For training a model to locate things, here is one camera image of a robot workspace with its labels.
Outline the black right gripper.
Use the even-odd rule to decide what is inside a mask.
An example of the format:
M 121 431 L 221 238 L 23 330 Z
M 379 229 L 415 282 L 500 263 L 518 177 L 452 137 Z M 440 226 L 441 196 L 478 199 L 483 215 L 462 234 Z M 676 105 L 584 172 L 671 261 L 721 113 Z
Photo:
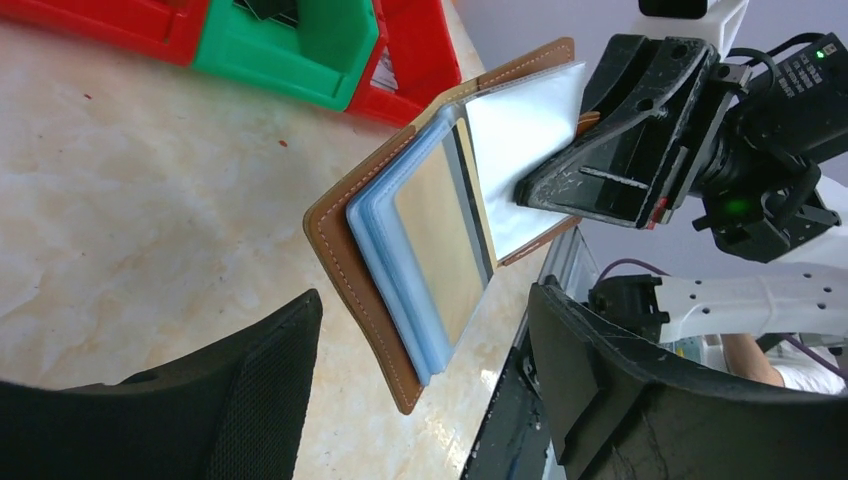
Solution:
M 797 249 L 819 259 L 847 228 L 847 196 L 821 171 L 847 151 L 847 49 L 834 33 L 802 33 L 729 54 L 764 70 L 722 120 L 692 186 L 705 209 L 692 225 L 748 261 Z M 646 228 L 689 152 L 681 140 L 718 58 L 702 39 L 611 37 L 581 105 L 599 122 L 519 180 L 516 203 Z

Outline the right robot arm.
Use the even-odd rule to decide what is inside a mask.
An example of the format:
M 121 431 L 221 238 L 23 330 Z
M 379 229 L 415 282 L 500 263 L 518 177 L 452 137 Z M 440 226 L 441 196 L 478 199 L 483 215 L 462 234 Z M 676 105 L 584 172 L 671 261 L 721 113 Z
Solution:
M 608 321 L 657 343 L 709 335 L 847 333 L 847 190 L 824 162 L 847 150 L 847 51 L 834 34 L 720 55 L 701 39 L 613 36 L 584 91 L 599 122 L 521 179 L 518 204 L 633 229 L 688 196 L 693 227 L 758 263 L 815 275 L 622 276 L 589 295 Z

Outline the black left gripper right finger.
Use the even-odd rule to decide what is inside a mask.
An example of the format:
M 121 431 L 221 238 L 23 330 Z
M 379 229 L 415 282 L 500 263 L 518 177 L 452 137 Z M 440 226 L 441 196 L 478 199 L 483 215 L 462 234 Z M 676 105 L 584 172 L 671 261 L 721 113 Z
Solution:
M 843 479 L 847 401 L 686 360 L 534 284 L 528 328 L 570 479 Z

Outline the brown leather card holder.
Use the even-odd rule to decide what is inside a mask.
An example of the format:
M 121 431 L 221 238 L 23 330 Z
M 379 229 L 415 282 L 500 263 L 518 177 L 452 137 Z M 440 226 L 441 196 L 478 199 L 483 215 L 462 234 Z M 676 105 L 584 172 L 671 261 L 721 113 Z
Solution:
M 465 119 L 493 258 L 487 289 L 498 269 L 579 223 L 574 215 L 519 206 L 513 192 L 521 178 L 598 122 L 597 113 L 580 109 L 585 84 L 574 40 L 562 37 L 445 90 L 306 212 L 305 234 L 401 413 L 413 411 L 460 341 L 448 344 L 395 194 L 437 140 Z

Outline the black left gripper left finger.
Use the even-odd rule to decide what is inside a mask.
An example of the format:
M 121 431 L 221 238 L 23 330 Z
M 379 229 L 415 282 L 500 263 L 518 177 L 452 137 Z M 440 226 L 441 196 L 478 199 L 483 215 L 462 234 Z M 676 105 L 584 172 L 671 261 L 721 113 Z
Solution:
M 115 385 L 1 385 L 5 479 L 289 479 L 322 303 L 265 319 Z

